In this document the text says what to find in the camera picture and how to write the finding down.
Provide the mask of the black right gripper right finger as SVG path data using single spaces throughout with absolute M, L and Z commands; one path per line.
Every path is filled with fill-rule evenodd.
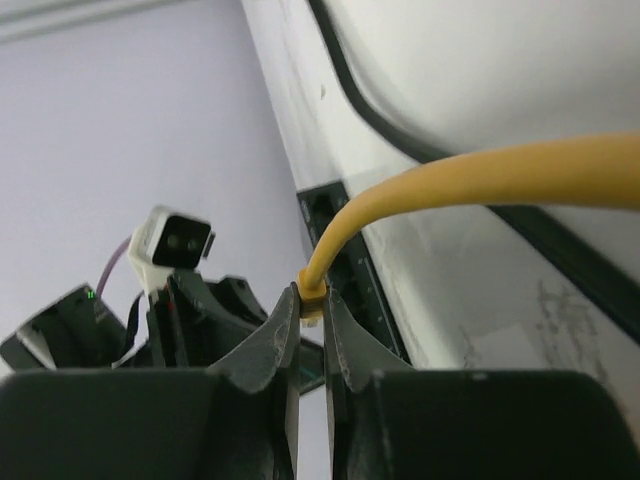
M 635 442 L 587 375 L 417 370 L 323 305 L 336 479 L 631 479 Z

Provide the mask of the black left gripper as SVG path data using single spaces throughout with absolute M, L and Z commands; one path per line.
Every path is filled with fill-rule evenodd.
M 115 368 L 207 367 L 267 320 L 245 279 L 207 281 L 195 271 L 176 270 L 147 295 L 148 338 L 135 348 L 142 297 L 139 294 L 129 310 L 124 352 Z

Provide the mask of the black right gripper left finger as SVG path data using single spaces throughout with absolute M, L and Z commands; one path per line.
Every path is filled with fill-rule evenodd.
M 1 384 L 5 479 L 292 479 L 300 299 L 202 369 L 28 371 Z

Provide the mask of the black network switch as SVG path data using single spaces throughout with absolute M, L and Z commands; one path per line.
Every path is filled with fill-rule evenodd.
M 342 182 L 302 190 L 297 199 L 303 222 L 305 251 L 311 254 L 331 220 L 349 201 Z M 369 249 L 358 233 L 340 250 L 327 274 L 353 318 L 369 334 L 405 362 L 410 358 L 399 333 Z

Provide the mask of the yellow ethernet cable long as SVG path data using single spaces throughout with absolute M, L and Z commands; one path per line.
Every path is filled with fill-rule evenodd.
M 352 198 L 297 275 L 300 321 L 314 326 L 342 247 L 387 217 L 460 205 L 561 205 L 636 211 L 639 134 L 604 133 L 462 154 L 419 165 Z

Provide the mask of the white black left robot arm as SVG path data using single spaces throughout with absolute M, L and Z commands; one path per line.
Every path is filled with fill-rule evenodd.
M 231 352 L 267 319 L 245 279 L 206 281 L 177 271 L 121 322 L 89 285 L 44 308 L 1 343 L 14 371 L 204 368 Z

